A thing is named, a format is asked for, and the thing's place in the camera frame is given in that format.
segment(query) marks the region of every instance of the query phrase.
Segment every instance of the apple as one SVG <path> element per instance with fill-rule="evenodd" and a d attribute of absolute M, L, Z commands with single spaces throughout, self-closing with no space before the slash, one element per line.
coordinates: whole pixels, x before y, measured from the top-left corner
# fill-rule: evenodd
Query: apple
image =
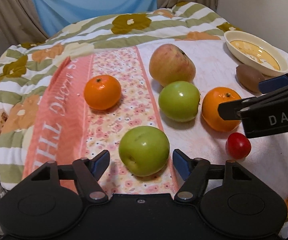
<path fill-rule="evenodd" d="M 149 62 L 149 73 L 163 87 L 175 81 L 192 82 L 196 68 L 191 59 L 177 46 L 158 47 Z"/>
<path fill-rule="evenodd" d="M 152 126 L 138 126 L 125 133 L 118 152 L 131 173 L 145 177 L 164 167 L 169 149 L 169 141 L 163 131 Z"/>
<path fill-rule="evenodd" d="M 198 112 L 199 101 L 199 90 L 186 81 L 176 81 L 164 87 L 158 98 L 160 110 L 177 122 L 193 120 Z"/>

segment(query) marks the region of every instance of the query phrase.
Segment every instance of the floral bedspread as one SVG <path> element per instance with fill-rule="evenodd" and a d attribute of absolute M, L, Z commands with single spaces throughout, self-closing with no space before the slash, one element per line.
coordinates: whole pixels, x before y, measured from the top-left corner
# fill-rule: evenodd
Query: floral bedspread
<path fill-rule="evenodd" d="M 21 181 L 41 97 L 66 57 L 161 39 L 219 40 L 234 29 L 209 8 L 191 2 L 142 14 L 87 19 L 43 44 L 11 46 L 0 58 L 0 109 L 9 115 L 0 135 L 2 186 L 11 189 Z"/>

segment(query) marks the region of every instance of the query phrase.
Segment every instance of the bowl rim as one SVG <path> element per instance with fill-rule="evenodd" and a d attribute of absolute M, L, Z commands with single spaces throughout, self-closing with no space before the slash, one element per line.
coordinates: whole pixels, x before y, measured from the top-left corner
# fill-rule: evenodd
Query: bowl rim
<path fill-rule="evenodd" d="M 276 59 L 276 58 L 275 58 L 273 55 L 271 55 L 268 51 L 267 51 L 267 53 L 269 53 L 269 54 L 274 58 L 274 60 L 277 61 L 277 63 L 279 64 L 279 66 L 284 66 L 284 65 L 285 65 L 285 70 L 277 70 L 277 69 L 268 68 L 268 67 L 264 66 L 263 64 L 261 64 L 261 63 L 259 63 L 259 62 L 256 62 L 256 61 L 253 60 L 252 58 L 247 57 L 244 53 L 240 52 L 240 51 L 239 51 L 238 49 L 236 49 L 233 45 L 231 45 L 231 41 L 236 41 L 236 39 L 233 39 L 233 40 L 229 41 L 228 38 L 227 38 L 227 35 L 229 35 L 230 33 L 238 33 L 238 34 L 240 34 L 240 35 L 241 35 L 241 40 L 242 40 L 242 37 L 243 37 L 243 36 L 252 36 L 252 37 L 254 37 L 255 39 L 259 39 L 261 42 L 265 43 L 267 46 L 270 47 L 270 49 L 272 49 L 272 50 L 274 51 L 274 53 L 276 53 L 276 54 L 279 55 L 279 57 L 281 58 L 281 60 L 282 60 L 283 62 L 280 62 L 280 60 Z M 245 56 L 245 57 L 247 57 L 247 58 L 249 58 L 249 59 L 252 60 L 253 62 L 257 63 L 258 65 L 260 65 L 260 66 L 262 66 L 262 67 L 264 67 L 264 68 L 266 68 L 266 69 L 269 69 L 269 70 L 271 70 L 271 71 L 276 71 L 276 72 L 278 72 L 278 73 L 286 73 L 286 72 L 288 72 L 288 63 L 287 63 L 286 59 L 279 53 L 279 51 L 278 51 L 273 45 L 271 45 L 269 42 L 263 40 L 262 38 L 257 37 L 257 36 L 255 36 L 255 35 L 253 35 L 253 34 L 251 34 L 251 33 L 243 32 L 243 31 L 237 31 L 237 30 L 230 31 L 230 30 L 229 30 L 229 31 L 226 31 L 226 32 L 224 33 L 224 39 L 225 39 L 226 43 L 227 43 L 231 48 L 234 49 L 234 51 L 242 54 L 243 56 Z"/>

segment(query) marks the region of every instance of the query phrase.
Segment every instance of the tangerine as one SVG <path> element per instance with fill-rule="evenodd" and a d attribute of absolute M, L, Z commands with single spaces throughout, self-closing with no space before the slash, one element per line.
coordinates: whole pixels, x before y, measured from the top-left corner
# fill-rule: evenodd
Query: tangerine
<path fill-rule="evenodd" d="M 90 79 L 84 89 L 84 98 L 90 108 L 106 110 L 118 103 L 122 95 L 121 84 L 110 75 Z"/>
<path fill-rule="evenodd" d="M 223 120 L 218 113 L 220 103 L 239 100 L 241 97 L 236 91 L 217 87 L 210 90 L 204 97 L 202 103 L 202 117 L 206 123 L 216 131 L 229 132 L 234 130 L 240 124 L 240 120 Z"/>

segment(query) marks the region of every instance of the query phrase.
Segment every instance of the red fruit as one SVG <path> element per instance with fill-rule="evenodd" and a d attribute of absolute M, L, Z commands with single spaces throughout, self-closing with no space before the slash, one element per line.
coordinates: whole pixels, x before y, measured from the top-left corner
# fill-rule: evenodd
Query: red fruit
<path fill-rule="evenodd" d="M 235 132 L 229 135 L 226 142 L 226 152 L 234 159 L 245 158 L 251 151 L 251 144 L 247 137 Z"/>

